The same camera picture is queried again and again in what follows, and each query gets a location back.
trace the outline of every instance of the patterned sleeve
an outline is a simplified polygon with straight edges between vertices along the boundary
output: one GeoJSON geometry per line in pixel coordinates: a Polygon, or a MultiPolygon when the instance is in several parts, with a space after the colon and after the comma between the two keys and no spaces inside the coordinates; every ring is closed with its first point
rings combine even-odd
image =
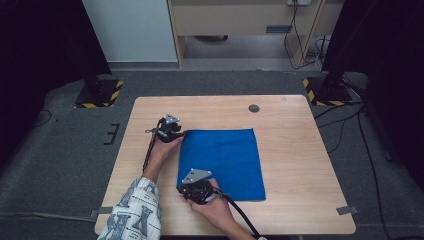
{"type": "Polygon", "coordinates": [[[160,239],[159,189],[147,178],[137,178],[122,195],[98,240],[160,239]]]}

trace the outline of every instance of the blue towel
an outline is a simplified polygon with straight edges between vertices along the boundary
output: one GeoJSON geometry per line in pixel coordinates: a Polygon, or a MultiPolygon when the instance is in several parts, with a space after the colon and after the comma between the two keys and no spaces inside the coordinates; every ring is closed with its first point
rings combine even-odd
{"type": "Polygon", "coordinates": [[[211,171],[209,178],[235,201],[265,200],[253,129],[190,130],[181,144],[177,185],[192,168],[211,171]]]}

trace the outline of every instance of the desk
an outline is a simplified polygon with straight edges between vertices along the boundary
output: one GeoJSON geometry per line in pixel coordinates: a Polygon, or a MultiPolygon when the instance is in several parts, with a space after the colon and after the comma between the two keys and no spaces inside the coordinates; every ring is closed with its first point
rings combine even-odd
{"type": "MultiPolygon", "coordinates": [[[[115,206],[133,179],[140,176],[150,134],[144,131],[171,113],[181,119],[182,130],[253,128],[261,160],[266,200],[237,202],[261,234],[351,234],[356,227],[346,206],[308,102],[300,95],[140,97],[115,163],[103,207],[115,206]],[[259,106],[257,113],[249,111],[259,106]]],[[[191,211],[177,192],[178,150],[162,169],[163,235],[222,235],[191,211]]],[[[248,226],[236,210],[236,220],[248,226]]],[[[108,214],[100,214],[100,233],[108,214]]]]}
{"type": "MultiPolygon", "coordinates": [[[[268,27],[292,24],[294,7],[281,0],[167,0],[180,67],[183,65],[186,36],[264,35],[268,27]]],[[[298,6],[297,38],[294,29],[287,35],[290,56],[302,65],[313,36],[331,35],[344,0],[312,0],[298,6]]]]}

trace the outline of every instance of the black strap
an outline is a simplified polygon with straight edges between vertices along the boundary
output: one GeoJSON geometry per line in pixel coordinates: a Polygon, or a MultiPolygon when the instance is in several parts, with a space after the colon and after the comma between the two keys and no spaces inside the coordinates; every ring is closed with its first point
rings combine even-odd
{"type": "Polygon", "coordinates": [[[233,199],[231,199],[228,195],[226,194],[221,194],[221,196],[225,199],[227,199],[227,201],[237,210],[237,212],[239,212],[239,214],[243,217],[244,221],[246,221],[247,225],[249,225],[250,229],[252,230],[254,237],[256,239],[260,238],[261,235],[259,234],[259,232],[256,230],[256,228],[253,226],[253,224],[250,222],[249,218],[246,216],[246,214],[243,212],[243,210],[241,210],[241,208],[233,201],[233,199]]]}

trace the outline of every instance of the person's arm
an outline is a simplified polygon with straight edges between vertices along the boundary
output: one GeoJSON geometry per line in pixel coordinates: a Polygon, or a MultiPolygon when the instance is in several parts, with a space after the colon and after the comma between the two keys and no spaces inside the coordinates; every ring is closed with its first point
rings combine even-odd
{"type": "MultiPolygon", "coordinates": [[[[215,179],[209,180],[212,187],[218,188],[215,179]]],[[[214,227],[218,228],[231,240],[255,239],[244,230],[234,219],[228,201],[221,197],[215,197],[205,205],[198,205],[191,200],[187,200],[191,209],[205,217],[214,227]]]]}
{"type": "Polygon", "coordinates": [[[152,152],[150,153],[149,164],[144,169],[143,177],[152,180],[153,182],[158,181],[160,170],[165,160],[168,158],[169,153],[176,148],[183,141],[183,138],[177,138],[170,143],[164,143],[161,140],[156,140],[153,146],[152,152]]]}
{"type": "Polygon", "coordinates": [[[149,164],[114,207],[98,239],[159,239],[161,231],[159,189],[156,182],[170,152],[182,141],[156,140],[149,164]]]}

